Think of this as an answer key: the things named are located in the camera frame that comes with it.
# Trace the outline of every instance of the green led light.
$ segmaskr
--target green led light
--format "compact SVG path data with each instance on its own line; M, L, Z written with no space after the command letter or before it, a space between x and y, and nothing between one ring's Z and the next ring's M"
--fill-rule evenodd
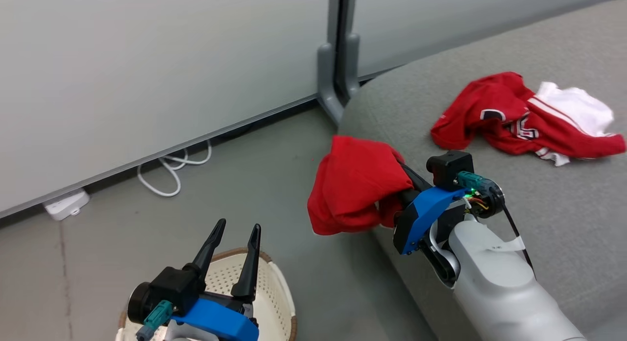
M466 196L466 198L472 198L475 192L476 192L476 191L475 191L475 189L474 189L474 188L471 188L471 189L470 189L470 194L466 194L466 195L465 195L465 196Z

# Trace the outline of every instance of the blue plastic bracket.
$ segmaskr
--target blue plastic bracket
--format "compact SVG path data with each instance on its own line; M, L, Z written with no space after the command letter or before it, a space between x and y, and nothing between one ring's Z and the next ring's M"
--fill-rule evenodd
M437 218L448 209L448 205L461 199L466 194L466 191L467 189L459 189L459 191L448 192L439 187L432 187L418 194L412 203L416 207L418 218L411 226L403 254L414 252L417 247L416 242L425 235L433 225L433 222L436 222Z
M250 319L218 303L198 299L184 316L172 320L189 324L228 341L257 341L259 328Z

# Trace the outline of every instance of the white fabric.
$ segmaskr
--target white fabric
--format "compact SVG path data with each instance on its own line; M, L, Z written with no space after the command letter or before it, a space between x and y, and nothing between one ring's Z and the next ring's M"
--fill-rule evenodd
M582 133L596 137L613 135L606 133L605 130L614 121L614 113L605 103L590 96L585 90L577 87L560 90L554 82L542 82L535 98L550 104L552 108L544 106L541 102L533 104ZM549 151L547 147L543 147L536 154L543 160L555 161L555 166L571 162L568 156Z

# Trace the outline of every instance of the brown basket rim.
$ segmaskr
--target brown basket rim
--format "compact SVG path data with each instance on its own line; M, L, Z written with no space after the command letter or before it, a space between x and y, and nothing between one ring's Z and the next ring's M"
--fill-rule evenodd
M220 259L224 259L224 258L229 258L230 256L233 256L233 255L246 254L247 252L248 252L248 248L247 247L240 247L240 248L231 249L229 251L221 252L221 253L218 253L218 254L214 255L213 258L211 258L211 262L214 262L214 261L220 260ZM263 252L263 251L259 252L259 257L262 258L266 263L270 263L272 261L272 258L266 252ZM127 306L128 306L128 302L124 305L124 309L121 312L120 319L118 321L118 329L126 327L126 310L127 310ZM291 317L291 328L290 328L290 332L289 332L289 341L295 341L296 340L296 330L298 330L298 321L296 319L296 315L294 315L293 317Z

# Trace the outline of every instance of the red cloth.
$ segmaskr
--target red cloth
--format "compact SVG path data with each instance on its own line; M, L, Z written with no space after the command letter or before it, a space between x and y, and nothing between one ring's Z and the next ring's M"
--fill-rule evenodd
M379 223L394 227L394 213L401 210L395 194L412 188L398 160L404 161L388 144L334 136L307 201L314 232L360 232Z
M445 149L464 149L480 132L492 146L512 155L545 147L575 158L625 152L621 135L595 137L583 133L529 102L530 98L538 102L534 96L517 73L475 80L437 120L431 130L433 142Z

